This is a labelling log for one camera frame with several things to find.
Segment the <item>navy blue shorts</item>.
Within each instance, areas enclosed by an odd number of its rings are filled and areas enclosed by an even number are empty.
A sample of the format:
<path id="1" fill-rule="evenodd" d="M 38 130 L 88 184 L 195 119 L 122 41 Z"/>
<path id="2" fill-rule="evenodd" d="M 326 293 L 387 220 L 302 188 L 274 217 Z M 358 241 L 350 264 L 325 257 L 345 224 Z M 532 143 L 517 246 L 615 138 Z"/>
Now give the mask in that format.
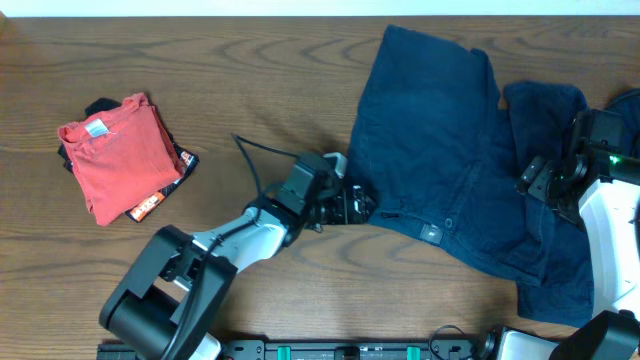
<path id="1" fill-rule="evenodd" d="M 389 26 L 358 106 L 347 174 L 375 195 L 373 225 L 536 286 L 548 246 L 527 227 L 499 100 L 483 51 Z"/>

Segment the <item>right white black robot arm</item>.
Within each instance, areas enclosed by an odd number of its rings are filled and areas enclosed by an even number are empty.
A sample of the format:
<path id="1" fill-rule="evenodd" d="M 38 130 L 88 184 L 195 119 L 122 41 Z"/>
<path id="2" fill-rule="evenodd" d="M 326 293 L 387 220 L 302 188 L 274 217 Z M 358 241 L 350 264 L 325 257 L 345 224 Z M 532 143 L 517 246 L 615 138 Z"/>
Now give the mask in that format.
<path id="1" fill-rule="evenodd" d="M 493 359 L 629 359 L 639 350 L 639 161 L 605 150 L 576 156 L 571 189 L 588 235 L 593 318 L 554 342 L 505 328 Z"/>

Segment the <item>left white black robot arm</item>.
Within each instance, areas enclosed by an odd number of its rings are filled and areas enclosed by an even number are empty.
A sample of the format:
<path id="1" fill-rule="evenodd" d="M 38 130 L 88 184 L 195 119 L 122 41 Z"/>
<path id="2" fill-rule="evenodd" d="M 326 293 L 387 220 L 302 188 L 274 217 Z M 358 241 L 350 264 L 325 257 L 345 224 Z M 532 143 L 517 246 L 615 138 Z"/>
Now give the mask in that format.
<path id="1" fill-rule="evenodd" d="M 187 234 L 158 230 L 105 302 L 100 325 L 143 359 L 214 359 L 209 328 L 234 278 L 290 246 L 305 229 L 368 221 L 376 202 L 366 189 L 339 181 L 298 197 L 271 185 L 237 219 Z"/>

